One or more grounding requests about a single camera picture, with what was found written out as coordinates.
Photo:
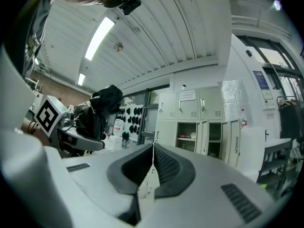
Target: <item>poster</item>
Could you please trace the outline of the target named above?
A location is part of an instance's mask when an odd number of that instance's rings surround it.
[[[264,100],[273,100],[268,83],[267,83],[262,71],[253,71],[253,73],[256,76],[256,79],[257,79],[258,85],[260,86],[260,89],[262,91]]]
[[[261,89],[269,89],[267,81],[262,73],[262,71],[253,71],[256,76],[257,82],[260,85]]]

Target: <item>ceiling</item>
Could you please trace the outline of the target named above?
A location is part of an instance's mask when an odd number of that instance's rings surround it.
[[[102,6],[53,4],[38,59],[53,74],[93,91],[108,84],[123,86],[162,75],[164,68],[216,57],[228,61],[231,45],[229,0],[141,0],[130,15]],[[92,61],[84,58],[98,25],[107,16],[115,22]],[[123,50],[114,49],[121,43]]]

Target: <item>black bag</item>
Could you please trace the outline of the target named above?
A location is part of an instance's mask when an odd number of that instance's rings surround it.
[[[98,140],[105,139],[103,132],[106,120],[112,114],[119,112],[123,100],[123,93],[114,85],[95,92],[90,97],[90,104],[80,104],[75,107],[76,131]]]

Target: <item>white container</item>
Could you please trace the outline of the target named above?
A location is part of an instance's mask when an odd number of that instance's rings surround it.
[[[121,119],[116,119],[113,128],[113,134],[115,136],[120,136],[124,132],[124,122]]]
[[[105,146],[109,150],[121,150],[123,144],[123,138],[120,136],[110,135],[109,146]]]

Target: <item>bottle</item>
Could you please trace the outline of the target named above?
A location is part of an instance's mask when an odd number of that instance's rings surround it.
[[[242,126],[247,126],[247,116],[245,113],[245,109],[241,110],[241,125]]]
[[[121,119],[116,119],[113,128],[113,135],[121,136],[124,131],[124,122]]]

